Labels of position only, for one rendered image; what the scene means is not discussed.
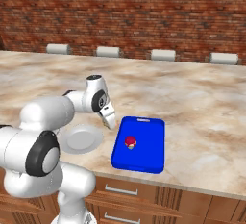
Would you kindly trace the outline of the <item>blue rectangular tray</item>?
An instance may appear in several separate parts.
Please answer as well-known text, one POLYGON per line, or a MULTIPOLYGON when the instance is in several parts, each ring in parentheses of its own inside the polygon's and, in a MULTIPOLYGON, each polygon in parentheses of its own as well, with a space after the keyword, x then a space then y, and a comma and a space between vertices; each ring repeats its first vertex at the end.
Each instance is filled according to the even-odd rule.
POLYGON ((124 116, 111 153, 111 165, 117 169, 159 174, 164 169, 165 122, 158 118, 124 116), (128 149, 125 138, 136 139, 128 149))

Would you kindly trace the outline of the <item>white round plate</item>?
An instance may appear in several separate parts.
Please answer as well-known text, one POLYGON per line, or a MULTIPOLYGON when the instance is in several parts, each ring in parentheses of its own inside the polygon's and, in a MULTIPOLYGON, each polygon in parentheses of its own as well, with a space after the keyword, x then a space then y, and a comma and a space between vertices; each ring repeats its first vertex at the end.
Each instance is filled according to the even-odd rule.
POLYGON ((89 153, 95 150, 102 141, 102 131, 90 125, 77 125, 62 132, 59 137, 62 151, 74 155, 89 153))

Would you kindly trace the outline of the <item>wooden drawer front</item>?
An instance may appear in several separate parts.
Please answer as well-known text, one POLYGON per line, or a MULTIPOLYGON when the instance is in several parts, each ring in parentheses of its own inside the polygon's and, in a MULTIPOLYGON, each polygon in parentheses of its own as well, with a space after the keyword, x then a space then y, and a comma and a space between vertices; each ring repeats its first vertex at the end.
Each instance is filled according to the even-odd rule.
POLYGON ((105 177, 96 177, 97 190, 105 190, 106 184, 108 184, 109 187, 127 189, 131 191, 135 191, 136 189, 138 189, 138 196, 134 196, 134 197, 145 199, 150 203, 155 202, 155 196, 156 196, 155 186, 129 182, 129 181, 116 180, 116 179, 105 178, 105 177))
MULTIPOLYGON (((131 219, 134 221, 138 221, 138 219, 141 220, 140 224, 153 224, 153 216, 144 212, 138 212, 136 210, 130 211, 130 210, 120 210, 120 209, 116 209, 116 208, 109 208, 109 207, 103 207, 100 206, 99 207, 99 212, 100 212, 100 219, 105 219, 105 220, 109 220, 106 219, 104 217, 105 212, 108 213, 108 215, 111 216, 116 216, 116 217, 120 217, 120 218, 126 218, 126 219, 131 219)), ((127 224, 124 222, 118 222, 118 221, 114 221, 117 224, 127 224)))

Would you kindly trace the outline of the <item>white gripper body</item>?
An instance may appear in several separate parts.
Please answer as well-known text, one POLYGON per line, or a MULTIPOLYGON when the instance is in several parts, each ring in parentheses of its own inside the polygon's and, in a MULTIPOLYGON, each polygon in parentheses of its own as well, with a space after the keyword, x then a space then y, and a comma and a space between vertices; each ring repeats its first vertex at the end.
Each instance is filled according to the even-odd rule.
POLYGON ((115 110, 111 103, 108 103, 101 111, 99 111, 104 124, 110 129, 113 130, 116 126, 115 120, 115 110))

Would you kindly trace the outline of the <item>red cupcake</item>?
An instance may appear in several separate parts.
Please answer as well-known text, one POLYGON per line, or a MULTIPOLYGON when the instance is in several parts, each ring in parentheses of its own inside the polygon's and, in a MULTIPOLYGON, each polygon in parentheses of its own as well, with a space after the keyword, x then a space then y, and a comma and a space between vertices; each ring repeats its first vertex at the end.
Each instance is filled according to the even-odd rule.
POLYGON ((136 139, 131 136, 126 137, 125 145, 127 146, 128 149, 133 149, 136 146, 136 139))

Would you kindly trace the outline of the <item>white stool back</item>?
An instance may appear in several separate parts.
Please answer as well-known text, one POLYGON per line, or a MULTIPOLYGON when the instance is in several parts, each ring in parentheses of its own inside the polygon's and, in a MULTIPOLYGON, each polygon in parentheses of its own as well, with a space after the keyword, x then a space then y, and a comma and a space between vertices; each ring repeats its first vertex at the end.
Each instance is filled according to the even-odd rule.
POLYGON ((53 44, 50 43, 46 46, 46 52, 48 54, 62 54, 69 55, 71 53, 71 48, 68 44, 53 44))
POLYGON ((238 55, 232 53, 211 53, 209 55, 209 62, 213 64, 237 65, 238 55))
POLYGON ((169 61, 173 62, 176 58, 176 52, 174 50, 160 50, 153 49, 151 51, 152 61, 169 61))
POLYGON ((120 53, 119 47, 98 46, 96 49, 97 57, 119 58, 120 53))

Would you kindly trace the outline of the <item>wooden cabinet panel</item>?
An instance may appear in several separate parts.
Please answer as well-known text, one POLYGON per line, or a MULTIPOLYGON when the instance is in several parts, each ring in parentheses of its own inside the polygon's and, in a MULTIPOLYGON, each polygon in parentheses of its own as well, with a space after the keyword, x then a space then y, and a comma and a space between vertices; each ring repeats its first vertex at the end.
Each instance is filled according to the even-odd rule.
POLYGON ((246 224, 246 200, 213 197, 204 224, 246 224))
POLYGON ((181 217, 176 224, 203 224, 210 201, 210 195, 182 190, 176 206, 181 217))

